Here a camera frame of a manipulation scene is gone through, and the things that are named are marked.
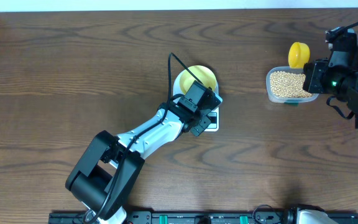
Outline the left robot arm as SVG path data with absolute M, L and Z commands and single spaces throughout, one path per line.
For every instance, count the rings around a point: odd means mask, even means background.
M 117 136 L 98 133 L 65 182 L 66 189 L 88 208 L 83 223 L 122 223 L 126 219 L 123 206 L 145 159 L 183 133 L 199 136 L 215 109 L 211 103 L 170 100 L 133 130 Z

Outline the yellow measuring scoop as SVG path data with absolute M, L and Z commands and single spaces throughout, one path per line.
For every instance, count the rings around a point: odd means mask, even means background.
M 294 42 L 288 53 L 288 64 L 290 68 L 303 68 L 310 59 L 310 48 L 307 44 Z

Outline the pale yellow plastic bowl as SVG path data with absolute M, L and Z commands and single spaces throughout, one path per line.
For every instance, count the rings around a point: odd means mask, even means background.
M 210 88 L 213 91 L 217 92 L 218 90 L 218 81 L 215 74 L 208 68 L 202 65 L 194 65 L 188 68 L 196 78 L 198 78 L 201 83 L 206 87 Z M 178 86 L 183 94 L 186 94 L 190 89 L 190 86 L 196 79 L 191 75 L 190 72 L 184 70 L 181 72 Z

